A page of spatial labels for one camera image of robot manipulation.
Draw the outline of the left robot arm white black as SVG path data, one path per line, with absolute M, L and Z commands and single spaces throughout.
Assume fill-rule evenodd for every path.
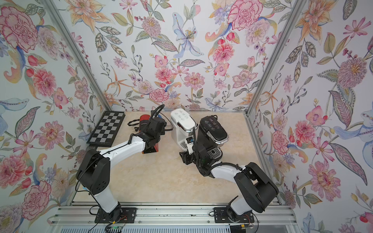
M 106 150 L 86 152 L 76 179 L 88 189 L 109 222 L 117 222 L 123 215 L 121 204 L 109 187 L 111 170 L 130 156 L 154 147 L 165 134 L 166 125 L 164 119 L 152 116 L 139 133 L 130 135 L 129 140 Z

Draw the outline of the white coffee machine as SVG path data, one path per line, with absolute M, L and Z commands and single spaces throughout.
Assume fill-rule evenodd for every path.
M 193 136 L 193 129 L 197 131 L 198 124 L 192 116 L 182 108 L 171 111 L 173 126 L 172 139 L 182 151 L 187 151 L 185 139 Z

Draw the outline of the black coffee machine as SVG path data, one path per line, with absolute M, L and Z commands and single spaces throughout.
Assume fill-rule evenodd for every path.
M 229 135 L 218 122 L 217 115 L 205 116 L 200 120 L 197 143 L 206 149 L 211 159 L 219 161 L 222 158 L 220 147 L 228 140 Z

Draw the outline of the red Nespresso coffee machine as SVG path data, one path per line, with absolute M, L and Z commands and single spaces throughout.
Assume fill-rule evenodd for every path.
M 142 132 L 145 130 L 146 125 L 148 124 L 150 119 L 150 115 L 142 115 L 139 119 L 139 131 Z M 148 153 L 156 153 L 158 152 L 158 143 L 156 143 L 154 146 L 145 149 L 142 153 L 148 154 Z

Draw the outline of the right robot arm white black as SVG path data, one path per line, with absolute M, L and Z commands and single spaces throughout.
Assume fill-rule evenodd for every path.
M 246 166 L 240 166 L 221 162 L 220 148 L 206 150 L 203 144 L 198 143 L 193 137 L 186 138 L 182 145 L 186 146 L 186 151 L 179 154 L 184 164 L 195 164 L 204 177 L 233 182 L 241 192 L 222 210 L 214 209 L 216 223 L 253 223 L 253 211 L 263 213 L 279 194 L 277 186 L 256 163 L 250 162 Z

